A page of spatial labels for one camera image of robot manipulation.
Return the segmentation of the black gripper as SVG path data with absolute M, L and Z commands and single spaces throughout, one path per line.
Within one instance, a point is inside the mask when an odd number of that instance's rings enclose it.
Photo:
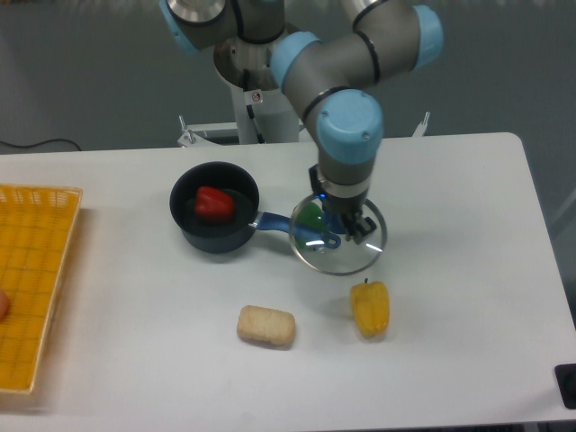
M 326 210 L 336 214 L 346 228 L 347 241 L 360 244 L 363 234 L 371 234 L 377 229 L 370 217 L 362 217 L 367 180 L 358 184 L 337 184 L 324 176 L 319 165 L 309 169 L 309 177 L 313 195 L 323 202 Z

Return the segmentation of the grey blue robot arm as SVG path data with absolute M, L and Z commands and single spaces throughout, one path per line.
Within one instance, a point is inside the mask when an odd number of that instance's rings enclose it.
M 313 193 L 348 239 L 367 238 L 375 225 L 363 208 L 383 113 L 366 88 L 440 55 L 437 14 L 403 1 L 345 1 L 352 31 L 326 43 L 290 25 L 281 1 L 163 1 L 159 7 L 182 50 L 212 50 L 217 73 L 238 95 L 237 117 L 254 116 L 253 93 L 282 96 L 318 148 Z

